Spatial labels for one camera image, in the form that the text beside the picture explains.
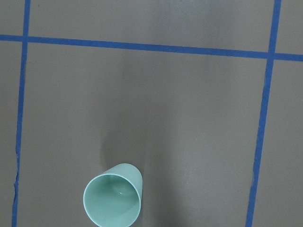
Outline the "light green plastic cup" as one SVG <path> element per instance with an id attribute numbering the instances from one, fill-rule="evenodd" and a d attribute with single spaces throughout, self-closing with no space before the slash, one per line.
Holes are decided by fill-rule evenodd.
<path id="1" fill-rule="evenodd" d="M 122 163 L 94 177 L 83 193 L 83 206 L 98 227 L 129 227 L 139 217 L 143 177 L 137 167 Z"/>

